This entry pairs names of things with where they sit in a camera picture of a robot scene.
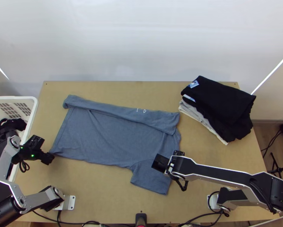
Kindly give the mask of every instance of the t-shirt sleeve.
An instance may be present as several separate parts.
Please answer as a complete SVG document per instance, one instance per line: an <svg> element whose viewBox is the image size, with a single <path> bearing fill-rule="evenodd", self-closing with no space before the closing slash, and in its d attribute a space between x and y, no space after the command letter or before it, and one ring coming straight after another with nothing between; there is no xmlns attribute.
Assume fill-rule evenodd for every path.
<svg viewBox="0 0 283 227"><path fill-rule="evenodd" d="M151 168L152 163L153 160L145 160L132 165L130 167L130 170L133 172L131 183L138 187L167 195L171 179Z"/></svg>

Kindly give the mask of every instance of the folded clothes stack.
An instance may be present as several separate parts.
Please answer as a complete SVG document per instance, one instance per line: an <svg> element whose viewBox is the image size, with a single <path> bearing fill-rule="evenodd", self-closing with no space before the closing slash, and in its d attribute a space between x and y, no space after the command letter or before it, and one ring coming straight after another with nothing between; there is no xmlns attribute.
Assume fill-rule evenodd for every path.
<svg viewBox="0 0 283 227"><path fill-rule="evenodd" d="M199 121L225 145L251 132L255 95L203 76L185 87L179 111Z"/></svg>

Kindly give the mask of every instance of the white folded shirt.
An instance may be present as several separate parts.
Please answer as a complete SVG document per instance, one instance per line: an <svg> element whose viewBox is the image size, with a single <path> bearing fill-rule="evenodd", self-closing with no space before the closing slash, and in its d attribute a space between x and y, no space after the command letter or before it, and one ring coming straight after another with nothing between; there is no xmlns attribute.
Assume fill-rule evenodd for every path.
<svg viewBox="0 0 283 227"><path fill-rule="evenodd" d="M184 100L179 102L178 110L183 114L193 118L194 120L200 122L203 126L205 126L210 132L212 132L216 137L225 145L228 145L228 142L223 140L220 135L212 128L208 119L204 118L204 116L197 111L194 106L186 103Z"/></svg>

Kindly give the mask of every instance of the metal bracket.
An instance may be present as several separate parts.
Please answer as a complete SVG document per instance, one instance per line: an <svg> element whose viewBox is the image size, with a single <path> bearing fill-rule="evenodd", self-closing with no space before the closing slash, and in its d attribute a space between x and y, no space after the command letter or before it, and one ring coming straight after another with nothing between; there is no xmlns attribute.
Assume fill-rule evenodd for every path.
<svg viewBox="0 0 283 227"><path fill-rule="evenodd" d="M75 204L75 196L64 196L64 201L60 203L56 208L53 210L73 210Z"/></svg>

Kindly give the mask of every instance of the wooden table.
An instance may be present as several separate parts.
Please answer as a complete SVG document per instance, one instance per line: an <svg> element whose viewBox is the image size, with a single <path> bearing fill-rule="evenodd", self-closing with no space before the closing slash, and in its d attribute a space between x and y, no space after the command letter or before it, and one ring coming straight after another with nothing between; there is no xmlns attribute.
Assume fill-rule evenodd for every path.
<svg viewBox="0 0 283 227"><path fill-rule="evenodd" d="M45 139L43 151L49 151L67 109L62 107L69 95L114 104L118 106L177 112L181 100L180 92L188 82L44 82L39 107L34 119L31 135ZM225 85L238 88L235 82ZM252 130L242 140L223 145L215 135L199 122L180 114L178 124L182 140L180 149L197 163L251 174L266 171L256 136ZM135 214L144 212L149 223L182 223L198 215L209 213L206 196L219 190L221 185L201 180L190 182L182 192L172 182L168 195L163 196L130 183L129 169L117 166L91 164L84 161L56 157L46 166L40 161L29 162L30 170L18 173L16 183L24 194L33 194L47 185L60 188L65 194L76 195L75 209L63 211L62 221L101 223L134 223ZM57 212L41 214L56 219ZM260 207L238 207L229 218L220 221L251 221L278 218ZM217 218L207 216L201 222L213 222ZM46 222L33 213L20 218L21 221Z"/></svg>

